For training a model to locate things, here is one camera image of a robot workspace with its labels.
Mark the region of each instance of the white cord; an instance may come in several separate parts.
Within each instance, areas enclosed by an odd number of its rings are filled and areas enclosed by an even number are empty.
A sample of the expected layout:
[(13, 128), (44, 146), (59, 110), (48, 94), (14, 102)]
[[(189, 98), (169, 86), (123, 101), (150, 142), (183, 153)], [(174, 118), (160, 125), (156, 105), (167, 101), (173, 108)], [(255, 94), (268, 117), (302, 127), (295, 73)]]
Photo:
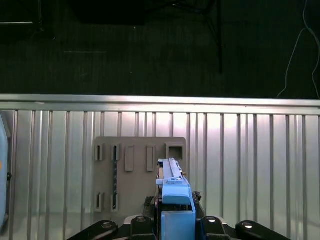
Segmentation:
[(295, 54), (295, 51), (296, 51), (296, 48), (297, 48), (297, 45), (298, 45), (298, 42), (300, 40), (300, 37), (301, 37), (301, 34), (303, 33), (304, 30), (308, 30), (312, 36), (314, 37), (314, 40), (318, 46), (318, 59), (316, 61), (316, 65), (315, 65), (315, 68), (312, 72), (312, 82), (313, 82), (313, 85), (314, 85), (314, 88), (315, 88), (315, 91), (316, 91), (316, 95), (318, 97), (318, 99), (320, 99), (320, 96), (319, 96), (319, 92), (318, 92), (318, 88), (317, 88), (317, 85), (316, 85), (316, 82), (315, 82), (315, 72), (317, 71), (317, 68), (319, 66), (319, 61), (320, 61), (320, 42), (319, 42), (319, 39), (317, 38), (316, 34), (314, 33), (314, 31), (308, 27), (308, 24), (307, 24), (307, 21), (306, 21), (306, 9), (307, 9), (307, 5), (308, 5), (308, 0), (305, 0), (305, 4), (304, 4), (304, 9), (303, 9), (303, 14), (302, 14), (302, 17), (303, 17), (303, 22), (304, 22), (304, 25), (305, 25), (305, 28), (302, 29), (299, 33), (299, 36), (295, 42), (295, 46), (293, 48), (293, 51), (292, 51), (292, 54), (291, 54), (291, 58), (289, 60), (289, 64), (288, 64), (288, 67), (286, 68), (286, 73), (285, 73), (285, 85), (284, 85), (284, 89), (276, 96), (277, 98), (287, 89), (287, 83), (288, 83), (288, 71), (289, 71), (289, 68), (290, 68), (290, 65), (291, 65), (291, 61), (292, 61), (292, 58)]

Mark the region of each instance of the gray bracket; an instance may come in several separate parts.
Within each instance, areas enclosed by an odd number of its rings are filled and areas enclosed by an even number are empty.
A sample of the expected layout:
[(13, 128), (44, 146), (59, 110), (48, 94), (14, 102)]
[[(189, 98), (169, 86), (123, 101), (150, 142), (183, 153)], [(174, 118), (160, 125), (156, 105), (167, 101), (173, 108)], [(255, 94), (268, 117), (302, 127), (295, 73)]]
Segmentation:
[(175, 158), (186, 169), (183, 137), (98, 137), (94, 141), (94, 222), (123, 224), (141, 215), (155, 196), (158, 159)]

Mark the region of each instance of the bolt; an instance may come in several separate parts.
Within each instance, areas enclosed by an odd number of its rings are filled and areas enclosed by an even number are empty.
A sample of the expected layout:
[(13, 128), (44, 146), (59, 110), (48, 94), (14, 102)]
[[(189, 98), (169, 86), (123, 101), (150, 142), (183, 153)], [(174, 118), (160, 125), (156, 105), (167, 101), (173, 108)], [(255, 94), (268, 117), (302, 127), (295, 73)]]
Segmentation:
[(146, 219), (143, 216), (138, 216), (138, 218), (136, 219), (137, 222), (139, 223), (143, 223), (146, 221)]
[(209, 216), (206, 218), (210, 223), (215, 223), (216, 222), (216, 219), (212, 216)]
[(104, 222), (104, 223), (102, 224), (102, 227), (103, 227), (104, 229), (109, 229), (109, 228), (112, 227), (112, 224), (111, 224), (110, 222), (106, 221), (106, 222)]
[(244, 222), (242, 223), (242, 225), (246, 228), (246, 229), (252, 229), (252, 225), (250, 223)]

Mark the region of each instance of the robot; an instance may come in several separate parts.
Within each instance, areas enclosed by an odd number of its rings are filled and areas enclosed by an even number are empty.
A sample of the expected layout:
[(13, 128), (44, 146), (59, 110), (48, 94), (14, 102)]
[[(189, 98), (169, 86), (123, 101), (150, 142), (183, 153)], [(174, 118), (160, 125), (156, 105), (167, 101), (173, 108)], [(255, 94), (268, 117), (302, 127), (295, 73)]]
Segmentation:
[(220, 217), (206, 216), (200, 193), (192, 192), (173, 158), (158, 160), (155, 188), (142, 215), (127, 217), (121, 227), (99, 221), (69, 240), (289, 240), (254, 221), (232, 228)]

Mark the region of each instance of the light blue plastic part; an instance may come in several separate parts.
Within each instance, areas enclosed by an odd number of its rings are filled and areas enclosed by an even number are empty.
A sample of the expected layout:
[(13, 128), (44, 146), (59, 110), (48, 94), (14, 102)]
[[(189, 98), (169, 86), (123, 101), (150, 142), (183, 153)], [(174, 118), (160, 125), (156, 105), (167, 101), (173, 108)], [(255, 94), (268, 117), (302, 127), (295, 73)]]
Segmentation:
[(0, 228), (5, 222), (8, 181), (8, 135), (0, 114)]
[(176, 205), (190, 205), (193, 202), (190, 197), (190, 184), (182, 175), (179, 163), (173, 158), (161, 159), (163, 164), (163, 179), (156, 181), (157, 185), (162, 185), (162, 203)]
[(196, 208), (188, 180), (182, 175), (179, 163), (173, 158), (160, 159), (163, 164), (163, 179), (157, 181), (162, 185), (162, 203), (188, 205), (186, 211), (163, 211), (161, 213), (162, 240), (196, 239)]

